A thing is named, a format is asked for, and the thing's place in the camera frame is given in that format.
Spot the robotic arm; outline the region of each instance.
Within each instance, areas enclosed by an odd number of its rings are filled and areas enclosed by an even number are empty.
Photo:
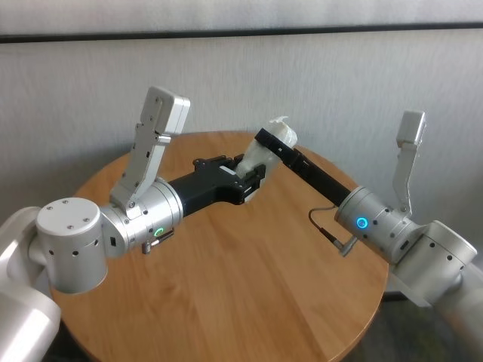
[[[88,292],[106,277],[106,258],[139,246],[149,254],[183,217],[215,202],[243,204],[278,162],[263,151],[260,163],[239,176],[234,169],[243,155],[200,158],[193,161],[194,172],[179,179],[157,177],[165,147],[181,133],[188,110],[187,98],[151,87],[129,164],[109,204],[99,208],[83,198],[64,198],[22,209],[0,228],[1,362],[41,360],[57,334],[59,307],[33,288],[44,268],[55,289]],[[283,134],[288,127],[270,127],[290,142]]]
[[[352,237],[343,243],[321,226],[318,230],[346,256],[357,240],[390,266],[394,285],[418,306],[434,306],[479,354],[483,354],[483,272],[471,263],[476,249],[439,221],[418,225],[408,183],[423,131],[422,112],[405,112],[396,137],[400,153],[393,180],[399,205],[382,202],[365,187],[346,189],[296,149],[267,130],[255,140],[338,207],[335,220]]]

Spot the textured wall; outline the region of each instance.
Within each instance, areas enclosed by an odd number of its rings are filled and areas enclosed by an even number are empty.
[[[0,34],[172,32],[483,21],[480,0],[2,0]]]
[[[483,30],[0,45],[0,220],[126,152],[160,84],[192,100],[186,132],[288,115],[300,144],[389,201],[401,114],[425,110],[415,219],[476,242],[482,71]]]

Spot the black arm segment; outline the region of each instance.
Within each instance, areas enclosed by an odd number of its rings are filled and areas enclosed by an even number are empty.
[[[255,139],[259,144],[275,153],[285,166],[290,168],[320,194],[324,195],[334,205],[340,206],[342,201],[349,196],[350,190],[317,167],[302,152],[297,149],[291,149],[269,131],[262,128],[255,136]]]
[[[246,197],[260,187],[266,168],[261,164],[241,179],[233,169],[242,158],[243,155],[234,159],[226,156],[198,158],[193,161],[195,172],[170,181],[183,204],[183,217],[215,202],[243,204]]]

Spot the floor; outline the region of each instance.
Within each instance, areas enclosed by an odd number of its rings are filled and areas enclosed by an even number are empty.
[[[62,325],[45,362],[85,362]],[[476,362],[446,323],[409,301],[384,302],[362,341],[343,362]]]

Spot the round wooden table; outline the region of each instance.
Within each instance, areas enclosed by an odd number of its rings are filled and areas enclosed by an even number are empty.
[[[243,153],[253,134],[182,135],[160,175],[193,171],[192,160]],[[354,189],[333,164],[303,150]],[[105,166],[77,196],[106,204],[127,156]],[[53,291],[70,332],[101,361],[334,361],[368,328],[386,287],[387,264],[363,243],[343,258],[312,226],[330,202],[279,165],[247,204],[219,203],[176,227],[146,256],[109,260],[106,280],[81,295]],[[335,210],[316,219],[340,240]]]

